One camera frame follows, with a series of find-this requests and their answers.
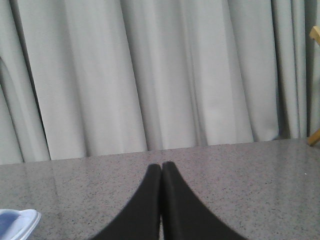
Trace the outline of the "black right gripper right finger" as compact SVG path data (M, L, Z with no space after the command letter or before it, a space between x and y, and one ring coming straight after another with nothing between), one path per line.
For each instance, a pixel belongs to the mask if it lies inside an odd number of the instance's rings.
M162 164L161 214L166 240L244 240L193 193L174 162Z

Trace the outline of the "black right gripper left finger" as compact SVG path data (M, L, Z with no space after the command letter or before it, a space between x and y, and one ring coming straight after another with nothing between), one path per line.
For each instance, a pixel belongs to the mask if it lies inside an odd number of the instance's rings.
M94 240L158 240L161 167L150 164L138 189Z

